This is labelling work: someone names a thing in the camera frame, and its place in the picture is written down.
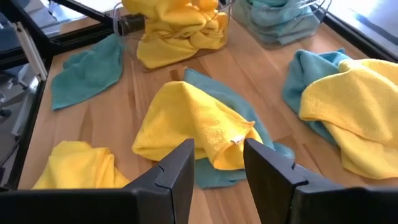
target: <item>yellow microfiber cloth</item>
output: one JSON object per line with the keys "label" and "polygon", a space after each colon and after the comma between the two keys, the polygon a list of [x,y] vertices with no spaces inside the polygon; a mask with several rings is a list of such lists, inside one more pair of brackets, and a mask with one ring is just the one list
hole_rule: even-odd
{"label": "yellow microfiber cloth", "polygon": [[93,149],[85,142],[63,141],[53,149],[33,189],[121,188],[128,183],[115,168],[109,149]]}
{"label": "yellow microfiber cloth", "polygon": [[159,161],[187,138],[195,158],[209,158],[216,169],[244,168],[243,139],[261,142],[253,121],[186,82],[168,82],[155,95],[132,150]]}
{"label": "yellow microfiber cloth", "polygon": [[323,122],[348,170],[372,179],[398,177],[398,64],[344,60],[339,71],[305,89],[300,117]]}
{"label": "yellow microfiber cloth", "polygon": [[132,14],[146,17],[137,58],[157,68],[195,55],[200,49],[219,49],[227,41],[228,15],[218,12],[217,0],[123,0]]}

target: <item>teal microfiber cloth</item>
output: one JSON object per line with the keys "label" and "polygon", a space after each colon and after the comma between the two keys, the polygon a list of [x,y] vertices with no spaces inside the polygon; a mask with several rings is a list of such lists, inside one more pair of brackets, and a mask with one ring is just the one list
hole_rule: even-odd
{"label": "teal microfiber cloth", "polygon": [[[220,100],[226,106],[239,113],[246,120],[255,121],[254,129],[259,133],[264,145],[276,150],[289,159],[294,159],[294,152],[291,149],[279,143],[272,142],[267,130],[261,123],[256,112],[254,112],[252,106],[233,90],[192,69],[185,70],[184,81],[200,90],[203,90],[213,98]],[[216,170],[208,162],[208,159],[200,159],[195,163],[195,180],[197,185],[201,188],[226,187],[245,178],[246,173],[244,170]]]}
{"label": "teal microfiber cloth", "polygon": [[[304,89],[318,79],[339,73],[338,64],[347,58],[350,57],[345,54],[344,49],[324,54],[315,54],[306,50],[296,51],[289,64],[289,74],[282,90],[285,103],[298,114]],[[306,123],[328,142],[337,145],[321,121],[306,121]]]}
{"label": "teal microfiber cloth", "polygon": [[[290,151],[289,154],[294,156],[290,148],[280,143],[274,142],[273,147],[279,152]],[[195,182],[202,189],[229,187],[244,179],[246,179],[245,170],[217,170],[214,169],[207,158],[195,161]]]}
{"label": "teal microfiber cloth", "polygon": [[320,21],[301,0],[237,0],[234,18],[265,44],[285,45],[317,30]]}
{"label": "teal microfiber cloth", "polygon": [[114,34],[72,55],[52,80],[52,109],[81,103],[115,84],[122,74],[123,45]]}

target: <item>wooden table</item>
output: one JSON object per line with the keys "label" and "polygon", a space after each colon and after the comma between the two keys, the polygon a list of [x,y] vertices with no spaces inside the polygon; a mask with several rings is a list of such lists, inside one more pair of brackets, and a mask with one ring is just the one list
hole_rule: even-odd
{"label": "wooden table", "polygon": [[[74,22],[64,30],[93,22]],[[118,169],[133,180],[152,162],[132,153],[131,146],[150,102],[161,86],[175,79],[171,75],[184,66],[223,82],[253,105],[271,138],[291,147],[297,163],[345,186],[398,185],[397,179],[369,180],[344,170],[340,151],[304,125],[281,98],[288,63],[298,49],[316,53],[344,47],[353,58],[366,56],[337,33],[322,24],[316,35],[279,50],[264,50],[235,21],[231,21],[230,42],[217,53],[194,58],[154,72],[134,73],[125,54],[120,81],[101,94],[59,111],[51,109],[50,83],[62,71],[62,63],[78,49],[54,57],[44,90],[32,140],[19,182],[30,189],[42,173],[51,150],[60,141],[86,141],[93,147],[108,147],[116,156]],[[195,188],[190,223],[260,223],[247,181],[214,190]]]}

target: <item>towel tag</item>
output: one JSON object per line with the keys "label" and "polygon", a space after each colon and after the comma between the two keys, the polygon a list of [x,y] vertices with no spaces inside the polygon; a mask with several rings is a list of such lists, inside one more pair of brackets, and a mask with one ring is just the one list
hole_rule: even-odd
{"label": "towel tag", "polygon": [[237,145],[237,144],[239,144],[240,142],[242,142],[243,139],[244,139],[244,136],[243,136],[243,135],[238,135],[238,136],[235,136],[235,138],[232,138],[231,141],[232,141],[235,145]]}

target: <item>metal wire basket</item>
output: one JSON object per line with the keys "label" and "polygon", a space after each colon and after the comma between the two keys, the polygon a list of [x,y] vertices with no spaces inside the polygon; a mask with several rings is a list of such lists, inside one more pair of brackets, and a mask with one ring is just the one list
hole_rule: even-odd
{"label": "metal wire basket", "polygon": [[[232,1],[219,3],[213,17],[207,19],[204,28],[192,32],[188,31],[191,30],[189,26],[165,29],[164,24],[159,25],[162,21],[154,21],[140,14],[130,14],[119,3],[114,7],[114,33],[120,37],[133,61],[137,62],[135,66],[144,71],[154,70],[222,49],[228,41],[231,5]],[[223,16],[223,21],[226,22],[225,28],[211,33],[214,27],[211,23],[216,22],[220,16]]]}
{"label": "metal wire basket", "polygon": [[266,49],[315,34],[331,0],[236,0],[232,16]]}

